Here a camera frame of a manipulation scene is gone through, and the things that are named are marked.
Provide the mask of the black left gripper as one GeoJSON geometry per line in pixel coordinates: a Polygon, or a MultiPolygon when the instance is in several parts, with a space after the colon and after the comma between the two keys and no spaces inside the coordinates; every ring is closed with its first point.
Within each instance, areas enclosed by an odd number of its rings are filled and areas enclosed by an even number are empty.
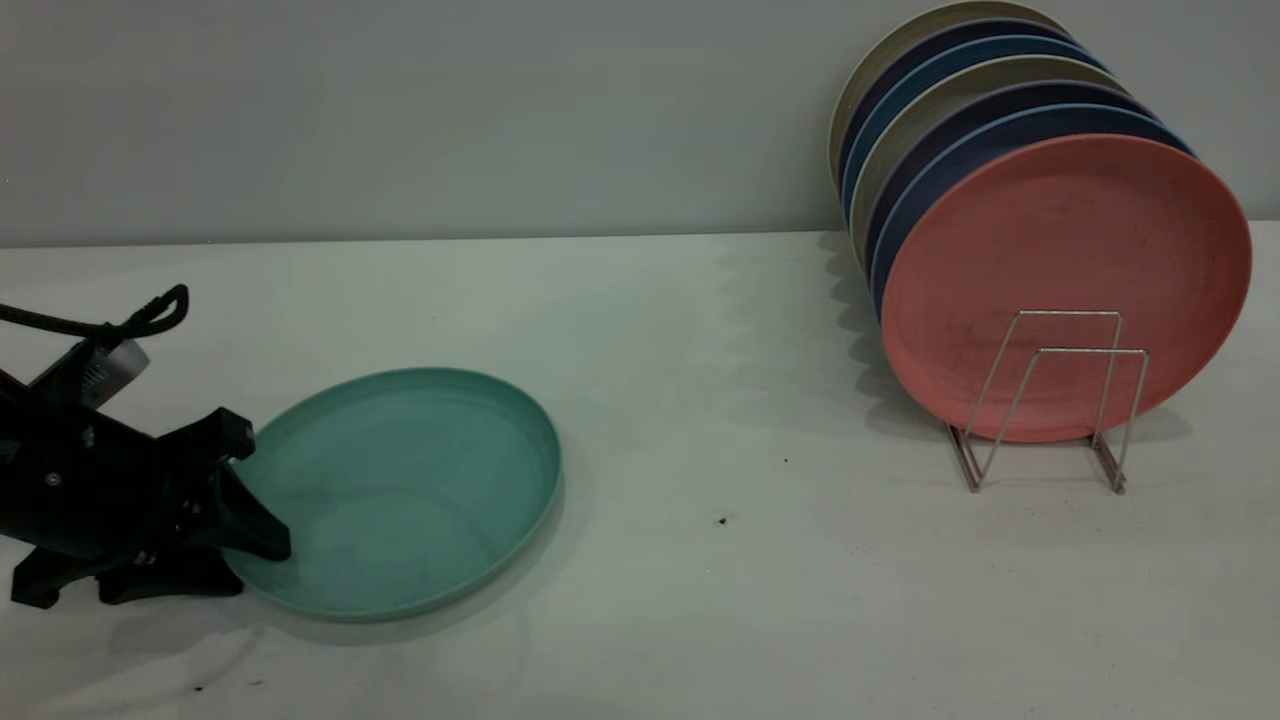
{"type": "Polygon", "coordinates": [[[224,548],[292,555],[287,525],[230,466],[253,448],[251,423],[224,407],[152,437],[5,375],[3,534],[31,546],[12,601],[50,609],[83,579],[106,605],[239,594],[224,548]]]}

